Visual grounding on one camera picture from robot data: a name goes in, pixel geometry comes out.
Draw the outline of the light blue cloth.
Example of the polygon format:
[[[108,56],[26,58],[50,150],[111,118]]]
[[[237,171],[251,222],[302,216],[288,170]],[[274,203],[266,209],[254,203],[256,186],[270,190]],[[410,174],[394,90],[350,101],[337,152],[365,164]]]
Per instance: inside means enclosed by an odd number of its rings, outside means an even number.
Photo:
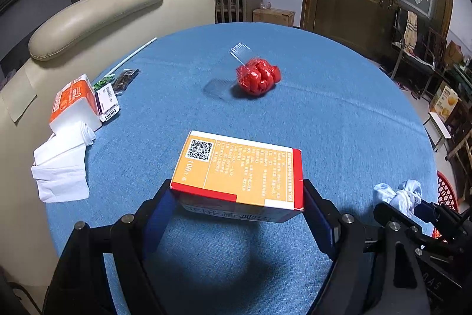
[[[393,206],[407,218],[412,218],[415,208],[422,203],[421,183],[409,179],[395,190],[386,183],[379,183],[373,188],[373,206],[382,202]]]

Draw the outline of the orange cardboard box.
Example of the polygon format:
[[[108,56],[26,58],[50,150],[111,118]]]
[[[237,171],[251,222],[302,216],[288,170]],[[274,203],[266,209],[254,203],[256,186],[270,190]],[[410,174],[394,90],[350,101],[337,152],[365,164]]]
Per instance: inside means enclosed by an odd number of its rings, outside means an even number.
[[[304,210],[301,151],[192,130],[171,190],[193,213],[283,223]]]

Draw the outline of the red plastic bag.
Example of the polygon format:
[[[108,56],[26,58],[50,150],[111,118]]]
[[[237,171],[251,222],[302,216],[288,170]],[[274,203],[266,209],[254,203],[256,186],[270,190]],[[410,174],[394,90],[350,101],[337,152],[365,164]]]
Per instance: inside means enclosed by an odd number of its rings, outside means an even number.
[[[252,58],[237,67],[236,76],[241,89],[254,97],[266,94],[282,79],[279,68],[263,58]]]

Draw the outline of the clear plastic wrapper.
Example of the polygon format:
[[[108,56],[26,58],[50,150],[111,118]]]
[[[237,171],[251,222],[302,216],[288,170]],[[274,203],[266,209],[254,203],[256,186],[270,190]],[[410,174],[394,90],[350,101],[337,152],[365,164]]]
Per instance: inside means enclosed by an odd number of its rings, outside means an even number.
[[[203,93],[224,102],[247,98],[249,94],[239,85],[239,78],[249,74],[247,62],[254,58],[248,45],[238,42],[212,69],[210,80],[203,86]]]

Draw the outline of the red plastic mesh basket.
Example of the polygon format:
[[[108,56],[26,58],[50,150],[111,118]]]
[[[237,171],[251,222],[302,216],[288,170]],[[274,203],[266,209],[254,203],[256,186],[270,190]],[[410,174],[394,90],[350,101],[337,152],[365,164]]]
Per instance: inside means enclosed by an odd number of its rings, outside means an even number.
[[[446,243],[458,239],[458,224],[461,216],[457,211],[458,205],[454,189],[443,173],[437,171],[437,202],[433,204],[434,225],[433,237],[440,238]]]

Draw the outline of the small white step stool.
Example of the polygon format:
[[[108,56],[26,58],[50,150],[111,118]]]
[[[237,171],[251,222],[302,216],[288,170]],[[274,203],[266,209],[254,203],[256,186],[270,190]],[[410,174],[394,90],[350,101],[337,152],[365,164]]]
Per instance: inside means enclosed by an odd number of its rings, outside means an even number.
[[[428,112],[428,118],[423,123],[433,151],[437,152],[446,144],[447,140],[451,139],[449,130],[446,128],[444,122],[435,112]]]

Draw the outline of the orange printed carton box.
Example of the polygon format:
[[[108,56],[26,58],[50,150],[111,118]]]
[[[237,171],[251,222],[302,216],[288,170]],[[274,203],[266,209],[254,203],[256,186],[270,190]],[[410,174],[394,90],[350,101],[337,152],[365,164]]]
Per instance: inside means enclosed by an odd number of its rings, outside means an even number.
[[[430,102],[430,112],[437,113],[443,122],[448,119],[458,103],[458,94],[444,81]]]

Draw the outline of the white tissue paper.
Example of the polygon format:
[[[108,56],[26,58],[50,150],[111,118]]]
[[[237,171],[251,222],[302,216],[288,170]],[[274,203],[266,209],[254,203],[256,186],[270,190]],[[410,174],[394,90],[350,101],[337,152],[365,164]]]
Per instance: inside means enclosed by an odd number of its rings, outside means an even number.
[[[85,154],[94,139],[93,130],[79,122],[65,126],[35,149],[31,174],[42,202],[80,201],[89,197]]]

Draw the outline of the small white labelled packet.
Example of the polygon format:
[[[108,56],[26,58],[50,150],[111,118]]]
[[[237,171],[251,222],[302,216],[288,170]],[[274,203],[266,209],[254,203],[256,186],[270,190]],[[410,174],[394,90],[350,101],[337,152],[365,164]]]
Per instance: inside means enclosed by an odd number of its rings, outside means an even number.
[[[113,86],[110,83],[102,86],[95,93],[98,108],[99,119],[102,123],[110,121],[120,111],[118,99],[115,95]]]

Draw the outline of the blue round tablecloth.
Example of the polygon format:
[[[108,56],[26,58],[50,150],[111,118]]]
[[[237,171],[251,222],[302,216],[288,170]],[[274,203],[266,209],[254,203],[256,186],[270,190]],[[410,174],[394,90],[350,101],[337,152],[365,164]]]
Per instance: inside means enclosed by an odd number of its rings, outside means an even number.
[[[379,67],[318,34],[201,26],[118,58],[137,76],[86,148],[89,196],[49,203],[53,243],[112,225],[171,181],[146,261],[169,314],[305,314],[330,269],[303,216],[303,180],[373,223],[376,187],[437,198],[422,120]]]

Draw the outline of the dark green snack packet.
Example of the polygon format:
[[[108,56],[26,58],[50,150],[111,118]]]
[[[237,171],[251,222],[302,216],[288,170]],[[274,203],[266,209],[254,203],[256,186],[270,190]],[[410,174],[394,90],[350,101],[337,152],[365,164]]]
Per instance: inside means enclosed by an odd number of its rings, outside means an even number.
[[[129,84],[135,80],[140,72],[139,69],[125,69],[120,72],[119,75],[108,74],[103,76],[99,81],[96,81],[92,88],[95,92],[98,92],[104,86],[111,85],[114,93],[119,96],[126,91]]]

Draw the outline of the orange white tissue box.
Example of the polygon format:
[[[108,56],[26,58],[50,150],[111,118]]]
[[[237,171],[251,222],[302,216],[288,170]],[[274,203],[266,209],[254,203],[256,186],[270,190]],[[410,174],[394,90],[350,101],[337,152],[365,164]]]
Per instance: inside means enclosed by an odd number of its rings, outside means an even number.
[[[57,92],[50,115],[49,126],[54,133],[69,125],[87,124],[91,130],[101,127],[99,108],[87,75],[67,83]]]

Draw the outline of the dark chair with striped cloth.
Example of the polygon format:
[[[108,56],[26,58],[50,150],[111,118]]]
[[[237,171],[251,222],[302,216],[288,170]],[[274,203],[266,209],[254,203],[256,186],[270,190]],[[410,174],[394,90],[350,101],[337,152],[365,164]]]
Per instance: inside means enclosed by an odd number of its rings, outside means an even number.
[[[405,62],[426,77],[421,89],[414,88],[415,94],[423,97],[433,78],[441,77],[445,70],[446,39],[426,19],[399,6],[394,14],[391,46],[398,55],[388,76],[394,80],[400,64]]]

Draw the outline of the beige leather sofa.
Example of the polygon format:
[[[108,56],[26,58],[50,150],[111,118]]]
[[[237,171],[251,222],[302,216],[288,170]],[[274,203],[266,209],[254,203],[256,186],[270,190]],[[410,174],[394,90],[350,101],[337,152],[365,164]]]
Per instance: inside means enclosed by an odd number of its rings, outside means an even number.
[[[1,89],[1,270],[14,281],[42,294],[58,260],[30,172],[57,92],[154,37],[214,21],[214,0],[82,0],[35,31],[29,58]]]

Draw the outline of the cardboard box by wall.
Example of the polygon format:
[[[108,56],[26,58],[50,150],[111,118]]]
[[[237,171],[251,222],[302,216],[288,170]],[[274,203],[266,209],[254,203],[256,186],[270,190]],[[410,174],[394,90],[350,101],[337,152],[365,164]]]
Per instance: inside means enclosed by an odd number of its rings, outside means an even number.
[[[255,9],[253,22],[271,23],[279,26],[294,26],[294,11],[284,9]]]

